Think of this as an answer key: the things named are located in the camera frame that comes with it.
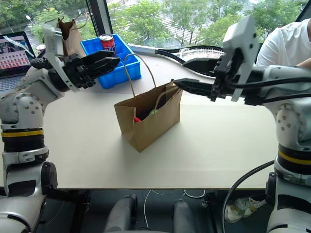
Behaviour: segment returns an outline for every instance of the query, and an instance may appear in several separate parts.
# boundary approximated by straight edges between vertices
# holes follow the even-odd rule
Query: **shoe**
[[[243,218],[249,217],[252,213],[254,213],[257,209],[262,207],[266,202],[266,200],[257,201],[252,198],[249,198],[250,206],[245,210]]]
[[[236,199],[226,206],[225,220],[228,223],[235,223],[241,218],[249,217],[265,203],[266,200],[256,201],[252,198]]]

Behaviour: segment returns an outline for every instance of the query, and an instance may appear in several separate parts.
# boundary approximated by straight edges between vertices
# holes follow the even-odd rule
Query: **soda can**
[[[99,37],[102,47],[107,51],[114,51],[113,57],[117,57],[115,41],[110,34],[103,34]]]

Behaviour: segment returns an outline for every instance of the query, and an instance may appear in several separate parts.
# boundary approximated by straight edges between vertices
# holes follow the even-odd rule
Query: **yellow stripe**
[[[278,152],[279,156],[281,156],[283,159],[290,161],[295,164],[302,164],[302,165],[311,165],[311,160],[302,160],[302,159],[294,159],[292,157],[287,156],[286,154],[282,152]]]
[[[2,137],[25,137],[43,134],[43,130],[27,131],[27,132],[14,132],[14,133],[1,133]]]

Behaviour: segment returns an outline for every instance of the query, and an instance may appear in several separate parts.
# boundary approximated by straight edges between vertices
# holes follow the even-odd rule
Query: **person's arm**
[[[258,56],[256,65],[269,66],[277,65],[278,46],[277,46],[277,32],[272,32],[264,41]]]
[[[305,67],[311,69],[311,58],[308,58],[307,60],[299,63],[296,65],[297,67]]]

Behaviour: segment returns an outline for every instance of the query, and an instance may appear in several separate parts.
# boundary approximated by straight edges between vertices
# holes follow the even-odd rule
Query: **paper bag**
[[[122,135],[141,152],[179,122],[182,90],[173,82],[158,87],[155,84],[150,91],[135,96],[131,80],[130,85],[134,97],[115,104],[115,111]],[[135,117],[141,122],[135,123]]]
[[[57,28],[62,31],[64,56],[77,53],[81,58],[85,57],[86,55],[80,45],[80,41],[82,41],[82,36],[78,31],[80,28],[77,28],[75,19],[65,23],[61,19],[58,19]]]

